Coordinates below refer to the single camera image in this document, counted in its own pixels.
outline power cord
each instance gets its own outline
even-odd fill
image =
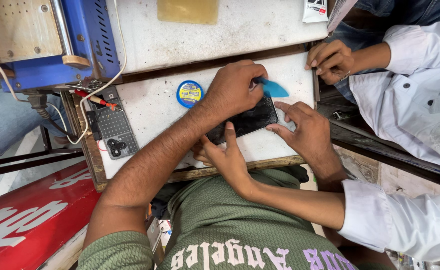
[[[79,142],[80,142],[80,140],[85,136],[85,134],[87,133],[87,131],[88,131],[88,129],[89,129],[89,121],[87,120],[87,116],[85,115],[85,109],[84,109],[84,101],[86,100],[86,99],[88,99],[89,97],[91,97],[91,96],[93,96],[93,95],[95,95],[96,93],[98,93],[98,92],[100,92],[100,91],[102,91],[103,89],[105,89],[105,88],[107,88],[107,87],[109,87],[109,85],[110,84],[112,84],[121,74],[122,74],[122,72],[125,70],[125,66],[127,65],[127,51],[125,50],[125,42],[124,42],[124,34],[122,33],[122,28],[121,28],[121,26],[120,26],[120,17],[118,16],[118,8],[117,8],[117,0],[113,0],[113,3],[114,3],[114,5],[115,5],[115,13],[116,13],[116,15],[117,15],[117,25],[118,25],[118,31],[120,32],[120,38],[121,38],[121,46],[122,46],[122,49],[123,49],[123,66],[121,67],[121,69],[120,69],[120,71],[108,82],[108,83],[106,83],[104,86],[102,86],[102,87],[100,87],[99,89],[97,89],[97,90],[95,90],[95,91],[93,91],[93,92],[91,92],[90,94],[88,94],[87,96],[85,96],[85,97],[83,97],[81,100],[80,100],[80,109],[81,109],[81,111],[82,111],[82,116],[83,116],[83,119],[85,119],[85,130],[83,131],[83,133],[82,133],[82,135],[77,139],[77,141],[76,142],[73,142],[72,141],[72,139],[70,138],[70,137],[72,137],[73,138],[73,140],[75,140],[76,139],[76,136],[73,136],[72,134],[70,134],[70,133],[68,133],[68,135],[67,135],[67,138],[68,138],[68,140],[72,143],[72,144],[74,144],[74,145],[76,145],[76,144],[78,144]],[[12,95],[13,95],[13,98],[16,100],[16,101],[20,101],[20,102],[28,102],[27,100],[22,100],[22,99],[19,99],[18,97],[17,97],[17,95],[15,94],[15,91],[13,91],[13,88],[12,88],[12,85],[10,85],[10,82],[8,81],[8,78],[7,78],[7,75],[5,74],[5,72],[4,72],[4,70],[0,67],[0,74],[1,74],[1,76],[3,77],[3,79],[5,80],[5,83],[7,84],[7,87],[8,87],[8,89],[10,90],[10,93],[12,93]],[[54,108],[55,108],[55,110],[58,112],[58,114],[60,115],[60,119],[61,119],[61,122],[63,123],[63,126],[64,126],[64,128],[65,128],[65,130],[67,129],[67,126],[65,125],[65,121],[64,121],[64,119],[63,119],[63,117],[62,117],[62,114],[60,113],[60,110],[57,108],[57,107],[55,107],[55,105],[54,104],[52,104],[52,103],[50,103],[50,102],[47,102],[48,104],[50,104],[51,106],[53,106]]]

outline green t-shirt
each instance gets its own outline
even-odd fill
[[[250,173],[265,184],[300,188],[276,169]],[[169,201],[172,234],[159,270],[277,269],[356,270],[312,224],[239,197],[222,176],[199,179]],[[148,270],[153,255],[148,238],[120,231],[91,243],[78,270]],[[388,269],[370,264],[369,269]]]

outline smartphone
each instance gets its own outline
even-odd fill
[[[122,110],[124,108],[114,85],[101,90],[96,96],[108,103],[117,104],[117,107]],[[125,112],[113,111],[110,107],[90,100],[88,102],[97,116],[97,126],[110,158],[117,160],[137,153],[139,145],[135,140]]]
[[[263,96],[252,109],[234,115],[210,130],[206,136],[213,144],[219,145],[225,142],[225,123],[228,121],[233,123],[238,138],[259,129],[263,129],[270,124],[278,123],[279,117],[272,99]]]

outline white cable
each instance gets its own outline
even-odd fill
[[[123,66],[121,67],[120,71],[115,75],[115,77],[113,77],[107,84],[105,84],[104,86],[100,87],[99,89],[91,92],[90,94],[88,94],[87,96],[82,98],[82,100],[80,100],[79,105],[80,105],[80,109],[82,110],[83,119],[85,120],[85,130],[83,131],[82,135],[78,138],[78,140],[76,142],[70,141],[74,145],[78,144],[80,142],[80,140],[85,136],[85,134],[87,133],[87,130],[89,129],[89,121],[87,120],[87,116],[85,115],[85,110],[83,108],[84,107],[83,101],[85,101],[89,97],[95,95],[96,93],[102,91],[103,89],[107,88],[111,83],[113,83],[122,74],[122,72],[125,70],[125,66],[127,65],[127,52],[125,50],[124,34],[122,33],[122,28],[120,27],[120,17],[118,16],[117,0],[113,0],[113,3],[115,5],[115,13],[117,15],[118,31],[120,32],[121,46],[123,48]]]
[[[113,0],[113,3],[115,4],[115,13],[116,13],[116,15],[117,15],[117,24],[118,24],[118,31],[120,32],[120,38],[121,38],[121,46],[122,46],[122,48],[123,48],[123,66],[121,67],[121,69],[120,69],[120,71],[107,83],[107,84],[105,84],[104,86],[102,86],[102,87],[100,87],[99,89],[97,89],[97,90],[95,90],[95,91],[93,91],[93,92],[91,92],[90,94],[88,94],[87,96],[85,96],[84,98],[82,98],[81,100],[80,100],[80,109],[82,110],[82,116],[83,116],[83,119],[85,120],[85,130],[83,131],[83,133],[82,133],[82,135],[78,138],[78,140],[76,141],[76,142],[73,142],[71,139],[70,139],[70,137],[68,137],[67,136],[67,138],[68,138],[68,140],[72,143],[72,144],[74,144],[74,145],[76,145],[76,144],[78,144],[79,142],[80,142],[80,140],[85,136],[85,134],[87,133],[87,130],[89,129],[89,122],[88,122],[88,120],[87,120],[87,116],[85,115],[85,110],[84,110],[84,104],[83,104],[83,101],[85,101],[86,99],[88,99],[89,97],[91,97],[92,95],[95,95],[96,93],[98,93],[98,92],[100,92],[100,91],[102,91],[103,89],[105,89],[105,88],[107,88],[110,84],[112,84],[121,74],[122,74],[122,72],[125,70],[125,66],[127,65],[127,52],[126,52],[126,50],[125,50],[125,41],[124,41],[124,34],[122,33],[122,28],[121,28],[121,26],[120,26],[120,17],[118,16],[118,8],[117,8],[117,0]],[[13,95],[13,98],[16,100],[16,101],[21,101],[21,102],[28,102],[27,100],[21,100],[21,99],[19,99],[18,97],[17,97],[17,95],[15,95],[15,92],[13,91],[13,88],[12,88],[12,86],[10,85],[10,83],[8,82],[8,78],[7,78],[7,75],[5,74],[5,72],[3,71],[3,69],[0,67],[0,73],[1,73],[1,76],[3,77],[3,79],[5,80],[5,83],[7,84],[7,87],[8,87],[8,89],[10,89],[10,92],[12,93],[12,95]],[[64,126],[64,128],[65,128],[65,130],[67,130],[67,126],[65,125],[65,121],[64,121],[64,118],[62,117],[62,114],[60,113],[60,110],[57,108],[57,107],[55,107],[55,105],[54,104],[52,104],[52,103],[50,103],[50,102],[47,102],[47,103],[49,103],[51,106],[53,106],[56,110],[57,110],[57,112],[58,112],[58,114],[60,115],[60,119],[61,119],[61,122],[63,123],[63,126]]]
[[[8,82],[8,78],[7,78],[7,75],[5,74],[5,71],[4,71],[1,67],[0,67],[0,74],[1,74],[1,76],[3,77],[3,79],[5,80],[5,83],[7,84],[8,89],[10,89],[10,93],[12,93],[13,98],[14,98],[16,101],[20,101],[20,102],[28,102],[27,100],[19,99],[19,98],[17,97],[17,95],[15,95],[15,92],[13,91],[13,88],[12,88],[12,86],[10,85],[10,82]]]
[[[67,131],[67,125],[65,124],[64,118],[62,117],[62,113],[60,112],[60,110],[53,103],[48,102],[48,101],[47,101],[47,103],[50,104],[55,110],[57,110],[58,115],[60,115],[61,123],[63,124],[63,129],[65,131]]]

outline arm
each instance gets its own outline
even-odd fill
[[[417,68],[440,67],[440,21],[429,26],[396,25],[387,30],[383,42],[352,52],[340,40],[319,43],[308,52],[305,69],[317,67],[326,84],[349,74],[384,68],[411,74]]]
[[[391,51],[386,42],[352,52],[336,39],[331,43],[319,43],[308,51],[305,69],[317,67],[316,74],[326,84],[339,82],[347,74],[362,70],[386,68],[390,63]]]
[[[391,49],[387,70],[411,74],[417,68],[440,67],[440,21],[429,26],[396,25],[383,41]]]
[[[440,260],[440,195],[409,199],[376,184],[345,180],[346,212],[338,233],[378,252],[385,248],[422,261]]]
[[[200,139],[194,149],[195,159],[215,166],[229,185],[242,198],[268,205],[302,219],[341,229],[345,213],[345,196],[340,182],[347,178],[330,143],[329,121],[303,102],[293,106],[275,102],[286,113],[286,120],[297,128],[291,132],[279,124],[267,126],[297,151],[313,170],[319,187],[330,192],[295,190],[259,183],[248,174],[245,160],[236,144],[233,124],[225,125],[227,148],[221,149],[208,138]]]
[[[254,77],[267,77],[267,72],[251,60],[221,68],[202,101],[123,165],[93,210],[84,248],[115,232],[146,234],[143,217],[148,204],[186,152],[202,134],[224,119],[253,108],[261,99],[261,84],[248,90]]]

